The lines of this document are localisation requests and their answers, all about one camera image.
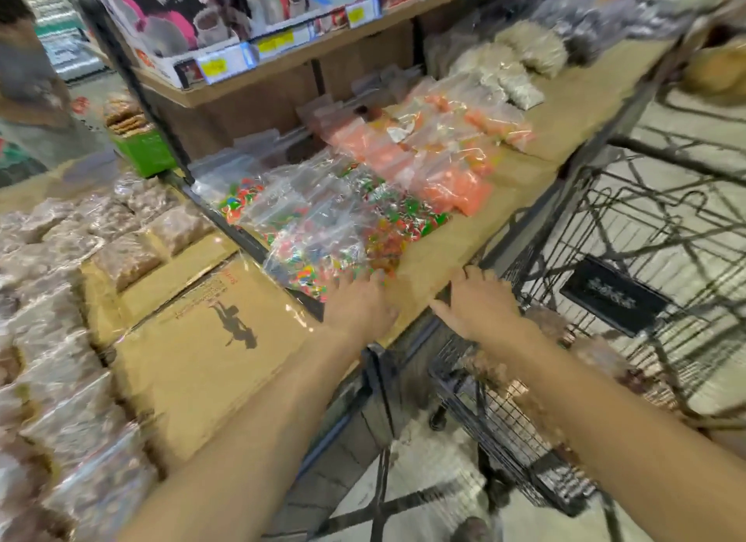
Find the white tile floor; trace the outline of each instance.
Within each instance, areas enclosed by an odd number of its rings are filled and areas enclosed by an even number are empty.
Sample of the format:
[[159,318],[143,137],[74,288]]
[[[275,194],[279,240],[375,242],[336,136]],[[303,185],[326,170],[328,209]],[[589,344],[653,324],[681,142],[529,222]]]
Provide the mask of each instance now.
[[[674,104],[699,112],[711,112],[724,116],[746,120],[746,108],[729,108],[723,110],[712,108],[679,93],[673,93],[670,101]],[[643,115],[633,137],[658,147],[676,147],[686,155],[703,160],[714,167],[720,167],[734,173],[746,174],[746,136],[743,135],[743,122],[719,120],[716,117],[702,116],[694,113],[675,111],[665,105],[652,103]],[[710,217],[703,218],[697,211],[697,198],[704,195],[705,209],[722,216],[722,225],[744,224],[746,217],[746,189],[733,188],[724,183],[702,183],[701,177],[685,170],[677,169],[646,157],[635,157],[632,160],[621,159],[610,168],[624,179],[634,179],[639,174],[641,182],[656,190],[665,190],[671,198],[683,200],[681,206],[671,206],[675,225],[680,229],[690,228],[701,232],[708,228]],[[608,180],[608,187],[616,189],[622,182]],[[660,217],[661,211],[644,199],[636,201],[639,208],[649,213],[650,218]],[[624,241],[624,248],[631,249],[650,241],[658,242],[661,237],[659,228],[651,220],[643,230],[630,232],[628,224],[619,216],[609,215],[604,218],[605,228],[617,241]],[[725,230],[725,234],[700,241],[695,246],[695,253],[706,263],[707,277],[715,280],[723,293],[731,297],[746,298],[742,288],[746,277],[746,231]],[[593,247],[583,249],[584,253],[603,251]],[[651,284],[664,291],[681,303],[690,300],[696,292],[704,288],[703,274],[691,265],[681,249],[660,253],[656,261],[648,267],[641,268],[638,276],[647,279]],[[568,316],[571,310],[580,309],[576,305],[566,305]],[[689,344],[675,348],[679,357],[690,353],[701,343],[704,336],[709,337],[720,331],[723,325],[732,324],[732,316],[705,314],[698,328],[698,339]],[[634,340],[623,338],[615,345],[619,349],[631,348]],[[743,400],[746,384],[746,349],[741,343],[733,347],[732,356],[722,367],[714,370],[706,383],[693,397],[695,410],[708,413],[729,403]],[[695,367],[702,371],[703,364],[698,361]],[[398,441],[390,448],[389,473],[384,500],[391,502],[416,490],[432,488],[434,485],[451,484],[455,481],[458,493],[412,509],[397,512],[388,517],[381,526],[380,521],[364,523],[328,535],[318,540],[324,542],[447,542],[456,525],[468,516],[487,517],[486,497],[481,490],[483,478],[475,464],[475,444],[449,419],[448,427],[443,432],[432,432],[427,426],[427,414],[422,413],[406,428]],[[376,478],[379,462],[374,462],[364,477],[348,493],[336,510],[334,516],[361,509],[370,503],[375,496]],[[618,542],[613,540],[607,528],[607,521],[602,509],[601,498],[594,496],[589,508],[577,518],[567,518],[552,509],[540,509],[520,494],[513,491],[508,507],[500,511],[499,522],[495,525],[498,532],[496,540],[506,542]],[[617,506],[617,516],[624,542],[648,542],[650,538]],[[374,532],[382,529],[382,535]]]

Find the metal shopping cart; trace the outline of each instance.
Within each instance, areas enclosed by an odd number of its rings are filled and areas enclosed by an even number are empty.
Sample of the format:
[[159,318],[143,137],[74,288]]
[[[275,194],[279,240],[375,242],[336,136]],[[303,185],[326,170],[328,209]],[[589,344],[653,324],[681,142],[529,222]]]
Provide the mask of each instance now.
[[[723,388],[722,367],[746,353],[746,186],[617,152],[611,165],[577,174],[503,277],[524,311],[551,308],[574,336],[602,335],[665,384],[650,401],[712,414],[742,400]],[[593,481],[536,432],[510,394],[464,369],[474,348],[452,335],[434,358],[443,404],[431,425],[448,410],[480,443],[488,483],[489,456],[536,505],[579,514]]]

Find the person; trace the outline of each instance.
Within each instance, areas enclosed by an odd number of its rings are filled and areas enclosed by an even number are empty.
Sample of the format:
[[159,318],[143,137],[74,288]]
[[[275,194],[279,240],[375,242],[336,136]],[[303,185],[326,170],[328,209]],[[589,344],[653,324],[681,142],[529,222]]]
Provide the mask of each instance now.
[[0,0],[0,138],[51,170],[98,146],[95,134],[72,116],[70,92],[35,25],[23,0]]
[[[324,322],[196,456],[145,502],[118,542],[258,540],[293,483],[334,389],[366,344],[391,328],[383,275],[330,286]],[[744,462],[568,356],[520,315],[509,283],[466,267],[451,305],[455,332],[508,364],[551,407],[604,490],[656,542],[743,542]],[[482,540],[483,532],[472,528]]]

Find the green container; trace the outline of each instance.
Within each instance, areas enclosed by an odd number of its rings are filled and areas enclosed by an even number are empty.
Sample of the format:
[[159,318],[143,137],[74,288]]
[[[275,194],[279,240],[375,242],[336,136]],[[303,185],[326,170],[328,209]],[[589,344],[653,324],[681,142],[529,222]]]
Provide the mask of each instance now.
[[142,177],[153,176],[177,166],[169,147],[156,130],[133,135],[131,138],[112,137],[119,151],[130,161]]

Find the wooden shelf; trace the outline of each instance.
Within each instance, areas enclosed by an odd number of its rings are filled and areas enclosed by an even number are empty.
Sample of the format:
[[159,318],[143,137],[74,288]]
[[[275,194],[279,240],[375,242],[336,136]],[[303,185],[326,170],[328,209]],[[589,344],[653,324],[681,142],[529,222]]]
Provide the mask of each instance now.
[[300,66],[303,63],[307,63],[314,58],[322,57],[339,47],[353,44],[362,38],[379,33],[387,28],[394,27],[398,23],[407,19],[412,19],[415,16],[424,14],[425,12],[452,1],[453,0],[420,0],[418,2],[404,5],[375,21],[367,23],[365,26],[355,29],[332,31],[319,39],[313,40],[301,47],[297,47],[292,51],[288,51],[277,58],[266,61],[246,73],[234,76],[233,78],[229,78],[223,82],[218,82],[215,85],[203,84],[190,88],[189,90],[181,90],[173,87],[168,82],[146,70],[134,68],[134,71],[139,80],[143,83],[143,86],[185,108],[197,108],[202,104],[214,102],[215,100],[227,96],[248,85],[261,82],[267,77],[283,73],[296,66]]

